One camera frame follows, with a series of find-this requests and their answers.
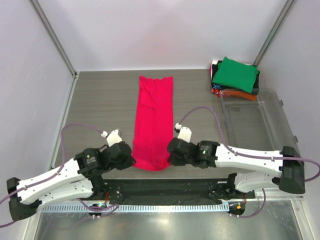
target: stack of folded clothes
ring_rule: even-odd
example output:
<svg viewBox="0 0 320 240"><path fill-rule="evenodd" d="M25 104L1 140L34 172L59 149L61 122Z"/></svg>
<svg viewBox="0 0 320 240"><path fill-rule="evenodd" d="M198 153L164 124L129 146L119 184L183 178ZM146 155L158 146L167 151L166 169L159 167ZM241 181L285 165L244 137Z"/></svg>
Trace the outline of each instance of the stack of folded clothes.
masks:
<svg viewBox="0 0 320 240"><path fill-rule="evenodd" d="M237 92L238 97L254 101L259 92L259 73L257 66L240 63L227 57L222 61L212 61L211 92L220 97L221 90L236 89L237 91L233 92Z"/></svg>

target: red towel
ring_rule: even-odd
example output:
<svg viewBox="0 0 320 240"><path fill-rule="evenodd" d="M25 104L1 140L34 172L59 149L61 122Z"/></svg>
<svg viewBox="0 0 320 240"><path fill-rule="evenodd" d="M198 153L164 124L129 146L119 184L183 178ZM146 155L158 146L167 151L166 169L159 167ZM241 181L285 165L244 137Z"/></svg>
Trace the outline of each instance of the red towel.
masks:
<svg viewBox="0 0 320 240"><path fill-rule="evenodd" d="M140 76L132 157L134 167L159 171L170 166L168 143L174 137L173 77Z"/></svg>

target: reflective metal surface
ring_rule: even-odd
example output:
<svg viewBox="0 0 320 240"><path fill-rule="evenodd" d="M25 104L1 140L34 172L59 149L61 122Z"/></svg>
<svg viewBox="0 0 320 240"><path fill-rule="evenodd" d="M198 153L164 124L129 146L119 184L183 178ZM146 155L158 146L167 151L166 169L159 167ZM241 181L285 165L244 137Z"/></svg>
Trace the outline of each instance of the reflective metal surface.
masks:
<svg viewBox="0 0 320 240"><path fill-rule="evenodd" d="M246 215L261 201L247 203ZM37 240L302 240L290 201L267 201L264 211L249 219L225 212L115 214L88 219L82 213L43 213Z"/></svg>

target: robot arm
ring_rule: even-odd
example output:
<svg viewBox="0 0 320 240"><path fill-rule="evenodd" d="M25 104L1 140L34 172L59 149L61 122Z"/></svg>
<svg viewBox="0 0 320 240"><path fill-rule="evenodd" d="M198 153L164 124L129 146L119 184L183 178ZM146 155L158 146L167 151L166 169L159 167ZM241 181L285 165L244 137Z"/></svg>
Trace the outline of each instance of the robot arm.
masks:
<svg viewBox="0 0 320 240"><path fill-rule="evenodd" d="M228 176L227 191L247 193L255 189L279 187L292 194L305 193L304 164L298 161L273 160L275 157L299 157L292 148L285 146L282 151L257 151L230 147L231 153L223 144L214 141L201 141L197 145L190 142L192 132L188 127L176 124L178 136L168 145L169 162L174 166L191 164L199 168L234 167L254 172L233 173ZM270 157L254 159L239 156L236 153Z"/></svg>
<svg viewBox="0 0 320 240"><path fill-rule="evenodd" d="M10 178L7 181L9 194L25 188L10 197L9 210L12 220L28 218L48 205L65 200L101 198L104 194L101 175L112 169L126 169L135 163L131 148L122 141L118 130L112 131L106 141L107 148L104 150L85 149L66 162L58 175L41 184L26 187L53 176L60 167L26 180Z"/></svg>

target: cable connector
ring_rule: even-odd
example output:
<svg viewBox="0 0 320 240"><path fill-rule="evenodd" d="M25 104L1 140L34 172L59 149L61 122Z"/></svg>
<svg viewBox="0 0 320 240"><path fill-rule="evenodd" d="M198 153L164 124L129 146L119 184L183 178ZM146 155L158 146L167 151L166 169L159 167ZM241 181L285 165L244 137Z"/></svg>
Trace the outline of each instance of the cable connector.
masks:
<svg viewBox="0 0 320 240"><path fill-rule="evenodd" d="M103 131L103 132L101 133L101 137L103 137L103 138L108 137L108 133L107 133L106 131Z"/></svg>
<svg viewBox="0 0 320 240"><path fill-rule="evenodd" d="M176 123L175 126L174 126L174 131L176 133L180 133L181 128L182 128L182 125L179 124L179 123Z"/></svg>

